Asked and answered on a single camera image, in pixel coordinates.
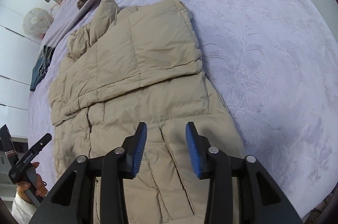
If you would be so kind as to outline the person's left hand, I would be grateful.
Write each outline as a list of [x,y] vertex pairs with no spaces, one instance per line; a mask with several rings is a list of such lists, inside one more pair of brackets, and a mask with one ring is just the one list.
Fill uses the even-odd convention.
[[[25,193],[25,191],[27,191],[29,188],[30,188],[29,182],[21,181],[17,184],[17,194],[21,199],[25,200],[27,203],[32,203],[32,201],[29,199],[29,197]],[[36,188],[35,194],[37,196],[44,197],[48,193],[46,185],[43,182],[40,174],[37,174],[36,176],[35,188]]]

